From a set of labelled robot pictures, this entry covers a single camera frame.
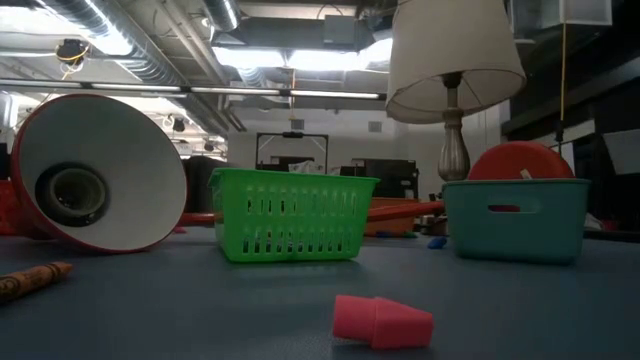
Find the lamp base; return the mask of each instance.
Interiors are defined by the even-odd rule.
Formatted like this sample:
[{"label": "lamp base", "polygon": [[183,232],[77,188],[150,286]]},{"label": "lamp base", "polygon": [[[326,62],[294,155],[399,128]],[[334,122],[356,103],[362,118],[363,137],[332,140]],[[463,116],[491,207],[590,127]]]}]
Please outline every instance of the lamp base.
[{"label": "lamp base", "polygon": [[444,112],[445,142],[438,163],[438,175],[444,181],[464,180],[471,169],[469,152],[462,137],[463,114],[461,109]]}]

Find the metal lamp stem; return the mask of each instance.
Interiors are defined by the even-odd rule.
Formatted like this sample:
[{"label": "metal lamp stem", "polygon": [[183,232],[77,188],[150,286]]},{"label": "metal lamp stem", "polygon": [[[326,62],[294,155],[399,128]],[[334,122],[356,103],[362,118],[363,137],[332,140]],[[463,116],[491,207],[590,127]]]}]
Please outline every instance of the metal lamp stem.
[{"label": "metal lamp stem", "polygon": [[443,83],[447,87],[448,109],[444,112],[445,143],[440,153],[438,174],[444,181],[464,180],[471,168],[469,152],[462,138],[464,112],[458,108],[458,86],[461,78],[461,73],[443,76]]}]

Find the small blue piece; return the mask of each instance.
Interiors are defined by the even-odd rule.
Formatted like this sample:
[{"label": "small blue piece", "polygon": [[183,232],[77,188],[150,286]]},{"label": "small blue piece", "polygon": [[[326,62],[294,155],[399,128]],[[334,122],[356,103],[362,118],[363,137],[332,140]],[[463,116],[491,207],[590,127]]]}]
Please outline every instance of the small blue piece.
[{"label": "small blue piece", "polygon": [[393,234],[388,231],[376,231],[377,238],[392,238]]},{"label": "small blue piece", "polygon": [[447,237],[446,236],[439,236],[437,238],[431,239],[431,241],[429,241],[429,245],[427,245],[427,247],[429,249],[431,249],[431,250],[440,250],[446,244],[447,244]]}]

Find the teal plastic bin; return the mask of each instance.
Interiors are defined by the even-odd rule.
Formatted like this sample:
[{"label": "teal plastic bin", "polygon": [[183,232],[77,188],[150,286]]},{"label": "teal plastic bin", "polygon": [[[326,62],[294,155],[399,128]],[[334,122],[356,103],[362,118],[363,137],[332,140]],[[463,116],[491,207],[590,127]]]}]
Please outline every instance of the teal plastic bin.
[{"label": "teal plastic bin", "polygon": [[358,255],[378,179],[216,169],[216,238],[234,262]]},{"label": "teal plastic bin", "polygon": [[466,258],[572,263],[582,249],[589,184],[578,179],[445,184],[455,252]]}]

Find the desk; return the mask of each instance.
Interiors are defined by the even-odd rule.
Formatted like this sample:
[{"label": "desk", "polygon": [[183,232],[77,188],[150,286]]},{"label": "desk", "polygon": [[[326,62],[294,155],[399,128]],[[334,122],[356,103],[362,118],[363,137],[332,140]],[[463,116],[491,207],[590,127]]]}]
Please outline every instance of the desk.
[{"label": "desk", "polygon": [[[190,229],[153,251],[87,256],[0,239],[0,273],[63,260],[69,279],[0,307],[0,359],[638,359],[640,246],[586,241],[572,267],[462,260],[427,239],[354,261],[234,265]],[[333,339],[337,294],[433,313],[430,349]]]}]

